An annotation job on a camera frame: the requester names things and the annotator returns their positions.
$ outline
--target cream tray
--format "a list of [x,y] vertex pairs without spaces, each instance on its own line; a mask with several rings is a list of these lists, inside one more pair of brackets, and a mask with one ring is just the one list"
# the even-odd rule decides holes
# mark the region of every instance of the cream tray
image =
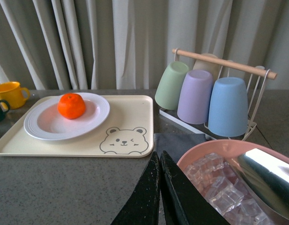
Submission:
[[102,97],[110,104],[107,119],[82,136],[61,141],[40,140],[26,133],[23,123],[27,114],[53,97],[40,99],[1,137],[0,156],[139,158],[150,154],[153,150],[152,98],[144,95]]

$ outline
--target orange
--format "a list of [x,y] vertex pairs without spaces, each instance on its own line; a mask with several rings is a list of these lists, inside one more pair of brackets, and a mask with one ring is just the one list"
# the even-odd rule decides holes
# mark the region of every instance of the orange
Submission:
[[86,105],[81,95],[68,93],[60,98],[58,103],[59,113],[70,120],[76,119],[84,114]]

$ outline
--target ice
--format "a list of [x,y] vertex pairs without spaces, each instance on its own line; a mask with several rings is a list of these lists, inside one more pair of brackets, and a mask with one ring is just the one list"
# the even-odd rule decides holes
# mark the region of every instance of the ice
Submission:
[[207,154],[183,172],[230,224],[274,225],[222,156]]
[[274,225],[274,223],[264,212],[261,212],[255,217],[254,225]]
[[244,195],[235,187],[228,185],[216,196],[208,199],[209,203],[221,214],[224,215],[234,207],[238,206]]
[[205,158],[209,159],[212,162],[213,170],[216,171],[218,169],[224,168],[224,158],[216,153],[210,153],[205,155]]
[[205,157],[193,162],[192,165],[198,168],[202,173],[211,172],[213,170],[212,161]]
[[190,181],[195,181],[196,183],[200,182],[201,179],[201,171],[198,167],[194,166],[194,165],[189,165],[186,167],[186,169],[184,170],[184,174],[187,176],[187,178]]
[[253,198],[243,200],[240,206],[240,211],[247,216],[256,216],[262,212],[261,208]]

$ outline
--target gray napkin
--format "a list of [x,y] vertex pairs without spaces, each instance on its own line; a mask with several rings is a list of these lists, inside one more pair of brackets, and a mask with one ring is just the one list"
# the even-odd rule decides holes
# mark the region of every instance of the gray napkin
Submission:
[[206,141],[205,134],[156,133],[154,134],[154,151],[157,152],[159,158],[164,150],[167,151],[177,163],[185,152]]

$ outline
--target metal wire rack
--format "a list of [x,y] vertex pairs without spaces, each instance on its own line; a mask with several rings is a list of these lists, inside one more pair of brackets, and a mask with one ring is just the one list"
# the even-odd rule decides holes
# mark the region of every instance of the metal wire rack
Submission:
[[[245,141],[257,126],[256,122],[254,122],[254,119],[255,119],[260,101],[262,99],[263,92],[266,87],[266,81],[268,79],[274,80],[277,76],[277,73],[272,72],[270,69],[264,70],[263,66],[251,67],[251,66],[236,63],[230,60],[223,60],[223,59],[213,58],[213,57],[202,55],[202,54],[183,51],[183,50],[180,50],[179,48],[173,49],[172,52],[175,54],[175,61],[179,61],[179,56],[181,55],[181,56],[190,57],[196,60],[206,61],[206,62],[220,65],[221,68],[220,68],[220,72],[219,72],[217,79],[224,76],[222,72],[224,67],[228,68],[227,76],[230,76],[229,72],[231,68],[250,74],[250,78],[247,84],[248,103],[249,103],[248,104],[249,106],[248,107],[248,127],[244,135],[240,137],[233,137],[233,139]],[[258,76],[256,80],[256,84],[254,88],[252,88],[251,87],[253,85],[252,79],[253,79],[253,76],[256,76],[256,75]],[[208,129],[207,123],[202,124],[202,125],[192,125],[192,124],[185,123],[184,121],[178,118],[176,111],[160,108],[159,113],[160,115],[192,131],[193,133],[205,134],[207,140],[232,139],[230,137],[221,137],[221,136],[213,134]]]

